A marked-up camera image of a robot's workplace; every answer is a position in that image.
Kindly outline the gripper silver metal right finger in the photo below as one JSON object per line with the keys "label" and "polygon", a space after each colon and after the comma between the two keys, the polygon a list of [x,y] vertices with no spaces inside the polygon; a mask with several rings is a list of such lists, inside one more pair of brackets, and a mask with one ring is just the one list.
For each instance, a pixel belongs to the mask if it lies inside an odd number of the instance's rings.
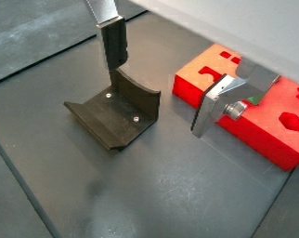
{"label": "gripper silver metal right finger", "polygon": [[235,69],[235,77],[225,74],[205,90],[195,111],[190,131],[199,138],[222,115],[237,120],[246,109],[245,99],[262,99],[279,75],[242,58]]}

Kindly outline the gripper black and silver left finger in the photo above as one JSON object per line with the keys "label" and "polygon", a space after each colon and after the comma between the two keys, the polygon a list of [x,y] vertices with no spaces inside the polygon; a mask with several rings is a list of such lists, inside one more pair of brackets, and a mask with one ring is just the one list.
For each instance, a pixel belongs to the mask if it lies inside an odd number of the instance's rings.
{"label": "gripper black and silver left finger", "polygon": [[107,70],[117,69],[127,60],[125,19],[118,15],[114,0],[82,0],[95,21]]}

